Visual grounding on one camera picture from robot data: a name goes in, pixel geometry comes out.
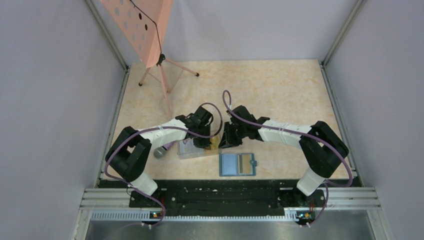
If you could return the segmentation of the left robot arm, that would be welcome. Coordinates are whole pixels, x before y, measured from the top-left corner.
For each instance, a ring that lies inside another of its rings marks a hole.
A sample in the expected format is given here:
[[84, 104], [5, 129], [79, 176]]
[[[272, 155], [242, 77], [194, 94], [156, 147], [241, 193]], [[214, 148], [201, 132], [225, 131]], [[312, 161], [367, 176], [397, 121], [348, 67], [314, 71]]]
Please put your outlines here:
[[106, 166], [111, 167], [123, 181], [142, 192], [141, 200], [149, 207], [160, 202], [157, 183], [145, 172], [150, 152], [169, 143], [193, 139], [199, 148], [205, 148], [211, 138], [214, 117], [203, 106], [194, 113], [178, 115], [170, 121], [136, 130], [125, 127], [106, 154]]

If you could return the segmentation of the clear plastic card box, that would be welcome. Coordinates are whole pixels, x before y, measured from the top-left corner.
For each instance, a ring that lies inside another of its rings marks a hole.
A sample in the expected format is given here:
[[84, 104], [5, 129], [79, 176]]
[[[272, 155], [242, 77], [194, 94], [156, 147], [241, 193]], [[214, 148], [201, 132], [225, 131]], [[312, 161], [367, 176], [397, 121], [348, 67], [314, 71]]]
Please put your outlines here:
[[178, 155], [181, 160], [194, 159], [212, 155], [218, 155], [220, 153], [220, 149], [218, 150], [210, 150], [210, 148], [197, 148], [194, 153], [186, 154], [186, 155]]

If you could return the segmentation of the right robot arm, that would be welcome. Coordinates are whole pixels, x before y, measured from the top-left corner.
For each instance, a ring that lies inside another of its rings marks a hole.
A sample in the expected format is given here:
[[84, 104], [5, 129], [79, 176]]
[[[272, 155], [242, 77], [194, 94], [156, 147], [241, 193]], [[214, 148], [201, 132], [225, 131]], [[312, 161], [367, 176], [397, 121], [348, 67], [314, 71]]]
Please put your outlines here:
[[230, 120], [225, 122], [219, 148], [242, 145], [244, 138], [261, 142], [282, 143], [302, 150], [308, 164], [305, 174], [296, 184], [293, 200], [299, 206], [307, 206], [314, 198], [315, 190], [330, 178], [349, 154], [346, 144], [324, 121], [313, 125], [281, 123], [261, 116], [255, 118], [243, 105], [228, 111]]

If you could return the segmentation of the gold credit card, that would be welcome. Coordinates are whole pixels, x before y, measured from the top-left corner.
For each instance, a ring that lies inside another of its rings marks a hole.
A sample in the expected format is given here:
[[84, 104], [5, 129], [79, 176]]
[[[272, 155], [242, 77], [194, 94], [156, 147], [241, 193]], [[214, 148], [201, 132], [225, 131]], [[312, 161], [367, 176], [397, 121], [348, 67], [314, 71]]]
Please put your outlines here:
[[218, 150], [219, 149], [219, 144], [220, 144], [220, 136], [216, 135], [212, 138], [209, 139], [210, 140], [210, 150]]
[[251, 154], [242, 154], [239, 156], [239, 173], [241, 175], [251, 175], [253, 173], [251, 161]]

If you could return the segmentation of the blue leather card holder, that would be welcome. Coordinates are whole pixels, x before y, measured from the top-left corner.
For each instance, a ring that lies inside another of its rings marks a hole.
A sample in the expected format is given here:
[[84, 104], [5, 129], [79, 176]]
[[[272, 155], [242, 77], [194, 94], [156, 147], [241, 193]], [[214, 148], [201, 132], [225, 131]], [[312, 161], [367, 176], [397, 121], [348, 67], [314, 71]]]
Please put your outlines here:
[[[252, 174], [244, 175], [239, 173], [240, 155], [251, 155]], [[220, 177], [251, 177], [256, 176], [258, 163], [253, 153], [221, 153], [219, 155], [219, 176]]]

